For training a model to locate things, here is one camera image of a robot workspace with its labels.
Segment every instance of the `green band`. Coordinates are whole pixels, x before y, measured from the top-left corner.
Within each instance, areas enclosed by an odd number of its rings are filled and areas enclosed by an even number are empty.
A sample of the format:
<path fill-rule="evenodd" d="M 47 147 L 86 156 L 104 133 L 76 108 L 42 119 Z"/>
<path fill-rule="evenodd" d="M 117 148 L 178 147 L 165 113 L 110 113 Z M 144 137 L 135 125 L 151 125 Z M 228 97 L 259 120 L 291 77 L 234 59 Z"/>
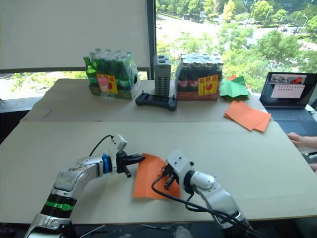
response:
<path fill-rule="evenodd" d="M 49 201 L 47 201 L 45 203 L 45 205 L 48 205 L 50 207 L 56 207 L 56 208 L 59 208 L 59 209 L 61 209 L 63 211 L 71 211 L 71 210 L 74 209 L 73 206 L 70 206 L 68 204 L 59 204 L 59 203 L 54 203 L 54 202 L 49 202 Z"/>

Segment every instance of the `black gamepad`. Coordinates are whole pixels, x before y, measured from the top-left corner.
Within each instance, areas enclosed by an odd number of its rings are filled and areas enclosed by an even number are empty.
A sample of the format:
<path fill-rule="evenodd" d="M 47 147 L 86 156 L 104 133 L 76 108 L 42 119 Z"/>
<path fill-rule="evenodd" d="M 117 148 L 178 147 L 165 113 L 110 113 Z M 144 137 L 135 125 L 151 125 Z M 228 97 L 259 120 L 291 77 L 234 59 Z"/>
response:
<path fill-rule="evenodd" d="M 173 97 L 164 97 L 158 95 L 148 94 L 142 91 L 141 95 L 135 99 L 138 106 L 152 105 L 169 109 L 170 111 L 176 110 L 177 100 Z"/>

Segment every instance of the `cable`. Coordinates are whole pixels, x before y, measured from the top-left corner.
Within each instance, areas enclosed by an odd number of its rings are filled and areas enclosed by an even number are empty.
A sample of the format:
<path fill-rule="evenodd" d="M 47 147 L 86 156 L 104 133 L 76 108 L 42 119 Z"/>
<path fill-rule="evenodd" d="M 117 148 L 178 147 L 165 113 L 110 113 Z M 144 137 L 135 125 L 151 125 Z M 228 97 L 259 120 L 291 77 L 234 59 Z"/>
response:
<path fill-rule="evenodd" d="M 99 227 L 97 227 L 97 228 L 93 229 L 92 231 L 89 231 L 89 232 L 87 232 L 87 233 L 83 234 L 83 235 L 82 235 L 82 236 L 80 236 L 79 238 L 83 238 L 83 237 L 85 237 L 85 236 L 87 236 L 87 235 L 91 234 L 92 232 L 95 232 L 96 230 L 99 230 L 99 229 L 101 229 L 102 227 L 105 227 L 105 226 L 106 226 L 106 225 L 99 226 Z"/>
<path fill-rule="evenodd" d="M 104 138 L 101 139 L 101 141 L 99 141 L 99 143 L 94 147 L 94 149 L 92 150 L 92 152 L 89 154 L 89 156 L 92 156 L 92 154 L 94 153 L 94 151 L 97 149 L 97 147 L 101 144 L 101 142 L 103 142 L 104 139 L 111 137 L 111 139 L 113 139 L 113 135 L 107 135 Z"/>
<path fill-rule="evenodd" d="M 237 227 L 240 228 L 242 231 L 244 231 L 244 232 L 246 232 L 246 233 L 248 233 L 248 234 L 250 234 L 250 235 L 254 235 L 254 237 L 257 237 L 257 238 L 265 238 L 265 236 L 264 236 L 263 234 L 261 234 L 261 233 L 255 231 L 255 230 L 253 230 L 250 226 L 244 224 L 243 222 L 239 221 L 238 219 L 236 219 L 235 217 L 233 217 L 233 216 L 231 216 L 231 215 L 229 215 L 229 214 L 227 214 L 227 213 L 224 213 L 224 212 L 221 212 L 221 211 L 217 211 L 217 210 L 213 210 L 213 209 L 208 209 L 208 208 L 202 207 L 202 206 L 200 206 L 200 205 L 197 205 L 197 204 L 195 204 L 195 203 L 192 203 L 192 202 L 189 202 L 189 201 L 185 201 L 185 200 L 183 200 L 183 199 L 180 199 L 180 198 L 177 198 L 177 197 L 168 195 L 168 194 L 166 194 L 166 193 L 164 193 L 164 192 L 161 192 L 161 191 L 157 190 L 157 189 L 155 188 L 155 184 L 156 184 L 158 181 L 160 181 L 163 177 L 164 177 L 164 175 L 162 175 L 161 177 L 157 178 L 157 179 L 152 183 L 152 186 L 151 186 L 151 187 L 152 187 L 152 190 L 153 190 L 154 192 L 156 192 L 156 193 L 158 193 L 158 194 L 160 194 L 160 195 L 162 195 L 162 196 L 164 196 L 164 197 L 167 197 L 167 198 L 169 198 L 169 199 L 171 199 L 171 200 L 174 200 L 174 201 L 183 203 L 183 204 L 185 204 L 185 205 L 187 205 L 187 206 L 195 207 L 195 208 L 197 208 L 197 209 L 198 209 L 199 211 L 201 211 L 201 212 L 208 212 L 208 213 L 210 213 L 210 214 L 212 214 L 212 215 L 214 215 L 214 216 L 217 216 L 217 217 L 223 219 L 224 221 L 226 221 L 226 222 L 228 222 L 228 223 L 230 223 L 230 224 L 232 224 L 232 225 L 234 225 L 234 226 L 237 226 Z"/>
<path fill-rule="evenodd" d="M 152 229 L 156 229 L 156 230 L 167 230 L 169 228 L 171 228 L 173 226 L 173 224 L 170 224 L 169 226 L 167 227 L 155 227 L 155 226 L 150 226 L 150 225 L 147 225 L 147 224 L 140 224 L 141 226 L 144 226 L 144 227 L 148 227 L 148 228 L 152 228 Z"/>
<path fill-rule="evenodd" d="M 194 193 L 190 194 L 190 196 L 187 198 L 186 201 L 189 202 L 190 199 L 192 199 L 193 196 L 194 196 Z M 185 204 L 185 207 L 186 207 L 187 210 L 192 211 L 192 212 L 205 212 L 205 211 L 202 211 L 202 210 L 200 210 L 198 208 L 190 208 L 187 204 Z"/>

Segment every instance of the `orange paper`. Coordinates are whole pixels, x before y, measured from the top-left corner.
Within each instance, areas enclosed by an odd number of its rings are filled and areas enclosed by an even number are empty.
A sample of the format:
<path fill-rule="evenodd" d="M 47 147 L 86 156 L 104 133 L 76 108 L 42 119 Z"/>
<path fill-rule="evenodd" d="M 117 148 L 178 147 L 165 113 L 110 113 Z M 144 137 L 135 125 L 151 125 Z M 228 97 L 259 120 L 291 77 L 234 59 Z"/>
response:
<path fill-rule="evenodd" d="M 233 76 L 227 78 L 227 81 L 232 81 L 233 79 L 236 79 L 236 78 L 237 78 L 237 76 L 236 76 L 236 75 L 233 75 Z"/>
<path fill-rule="evenodd" d="M 167 199 L 151 188 L 154 180 L 162 175 L 162 168 L 166 166 L 166 163 L 158 156 L 143 154 L 145 159 L 139 163 L 137 175 L 134 182 L 133 197 L 148 197 L 153 199 Z M 164 183 L 168 177 L 162 178 L 156 183 L 155 188 L 166 194 L 180 198 L 180 187 L 176 181 L 174 181 L 169 190 L 164 189 Z"/>
<path fill-rule="evenodd" d="M 268 115 L 266 116 L 266 119 L 263 120 L 259 125 L 257 125 L 257 126 L 255 127 L 255 129 L 256 129 L 256 130 L 259 130 L 259 131 L 262 131 L 262 132 L 265 132 L 270 118 L 271 118 L 271 114 L 268 114 Z"/>
<path fill-rule="evenodd" d="M 248 130 L 265 131 L 271 115 L 250 108 L 244 102 L 233 101 L 224 116 L 234 120 Z"/>

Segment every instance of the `robotic arm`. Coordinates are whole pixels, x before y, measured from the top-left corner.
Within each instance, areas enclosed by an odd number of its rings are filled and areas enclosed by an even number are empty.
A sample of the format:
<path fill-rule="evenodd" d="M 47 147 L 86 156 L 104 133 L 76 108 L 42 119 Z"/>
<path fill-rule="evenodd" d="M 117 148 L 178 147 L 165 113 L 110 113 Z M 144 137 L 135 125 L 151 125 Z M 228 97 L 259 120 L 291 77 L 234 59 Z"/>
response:
<path fill-rule="evenodd" d="M 244 231 L 230 222 L 212 215 L 226 238 L 253 237 L 250 234 L 252 228 L 245 216 L 215 177 L 195 171 L 193 168 L 194 163 L 189 162 L 179 150 L 174 151 L 166 162 L 167 166 L 163 169 L 163 175 L 168 176 L 168 180 L 164 184 L 166 190 L 176 180 L 187 193 L 194 194 L 195 192 L 200 195 L 206 202 L 208 209 L 217 213 L 229 214 L 248 228 Z"/>
<path fill-rule="evenodd" d="M 106 153 L 102 156 L 85 157 L 63 169 L 25 238 L 78 238 L 70 215 L 86 185 L 107 173 L 125 173 L 129 178 L 131 174 L 126 166 L 145 158 L 139 154 L 128 156 L 123 151 L 126 144 L 122 136 L 111 136 L 111 142 L 106 145 Z"/>

